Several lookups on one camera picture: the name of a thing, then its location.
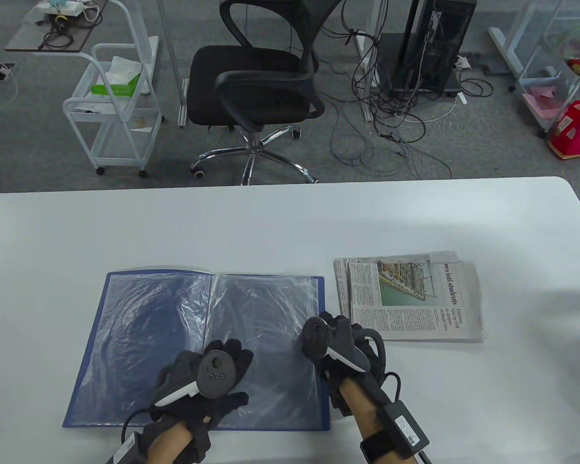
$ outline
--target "red bag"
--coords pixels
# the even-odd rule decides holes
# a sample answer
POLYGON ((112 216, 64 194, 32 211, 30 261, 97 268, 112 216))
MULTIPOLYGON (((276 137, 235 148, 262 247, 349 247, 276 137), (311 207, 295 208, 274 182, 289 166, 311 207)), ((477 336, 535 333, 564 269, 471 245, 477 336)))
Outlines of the red bag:
POLYGON ((564 160, 580 157, 580 100, 561 115, 548 146, 564 160))

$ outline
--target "pink paper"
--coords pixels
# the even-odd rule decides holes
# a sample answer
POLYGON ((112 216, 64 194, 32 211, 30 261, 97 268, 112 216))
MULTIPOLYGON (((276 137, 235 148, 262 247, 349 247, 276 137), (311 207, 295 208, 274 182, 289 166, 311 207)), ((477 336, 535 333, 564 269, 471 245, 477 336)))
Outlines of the pink paper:
POLYGON ((546 97, 535 98, 533 95, 529 95, 528 93, 523 93, 522 97, 524 97, 529 106, 531 106, 531 108, 533 108, 533 110, 544 119, 553 119, 559 114, 559 108, 562 101, 546 97))
POLYGON ((533 95, 533 97, 535 97, 536 99, 539 99, 539 97, 543 97, 545 99, 553 99, 556 91, 557 88, 555 86, 531 87, 531 95, 533 95))

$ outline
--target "chrome chair base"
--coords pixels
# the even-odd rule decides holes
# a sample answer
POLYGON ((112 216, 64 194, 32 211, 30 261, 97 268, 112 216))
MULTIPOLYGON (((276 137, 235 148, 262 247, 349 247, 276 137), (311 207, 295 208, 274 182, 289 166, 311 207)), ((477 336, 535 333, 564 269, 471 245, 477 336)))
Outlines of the chrome chair base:
POLYGON ((217 150, 210 150, 210 152, 202 153, 197 159, 191 163, 189 166, 189 170, 191 170, 191 174, 197 179, 201 179, 204 177, 205 172, 204 170, 199 167, 200 163, 205 160, 210 160, 215 157, 235 157, 237 155, 246 155, 247 156, 247 163, 245 165, 245 170, 243 171, 243 176, 241 178, 241 185, 249 185, 251 181, 252 171, 253 171, 253 164, 255 163, 256 157, 260 156, 266 158, 270 161, 274 161, 275 163, 283 164, 284 166, 288 166, 289 168, 293 168, 297 170, 304 178, 308 184, 317 184, 318 179, 313 177, 312 174, 304 168, 300 164, 293 163, 290 159, 278 155, 277 153, 273 153, 270 150, 266 149, 266 146, 270 144, 272 141, 275 141, 282 135, 286 133, 290 133, 293 139, 299 139, 301 137, 301 130, 295 126, 287 125, 279 128, 275 132, 269 133, 263 139, 259 138, 259 134, 257 133, 246 133, 240 127, 236 126, 239 132, 242 134, 243 138, 245 139, 246 146, 235 146, 234 148, 219 148, 217 150))

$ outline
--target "plastic bag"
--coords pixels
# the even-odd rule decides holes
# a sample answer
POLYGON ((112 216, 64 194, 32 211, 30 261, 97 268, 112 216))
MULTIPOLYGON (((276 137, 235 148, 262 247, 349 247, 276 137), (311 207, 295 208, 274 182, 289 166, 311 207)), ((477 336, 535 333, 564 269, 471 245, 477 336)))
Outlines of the plastic bag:
POLYGON ((250 400, 219 428, 328 429, 327 394, 297 346, 323 298, 321 277, 109 274, 63 426, 121 425, 149 406, 160 369, 180 350, 234 336, 254 352, 237 387, 250 400))
POLYGON ((551 36, 551 42, 564 59, 580 58, 580 24, 551 36))
POLYGON ((206 343, 238 338, 253 362, 237 391, 249 404, 228 414, 224 429, 316 429, 320 382, 299 347, 303 324, 318 311, 318 289, 305 277, 213 277, 206 343))

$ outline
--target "newspaper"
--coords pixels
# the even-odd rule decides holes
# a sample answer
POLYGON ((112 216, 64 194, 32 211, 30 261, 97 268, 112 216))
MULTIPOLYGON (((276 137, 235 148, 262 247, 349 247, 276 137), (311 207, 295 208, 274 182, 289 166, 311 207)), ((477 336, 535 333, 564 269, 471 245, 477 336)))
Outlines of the newspaper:
POLYGON ((341 314, 385 340, 481 340, 473 263, 454 252, 334 261, 341 314))

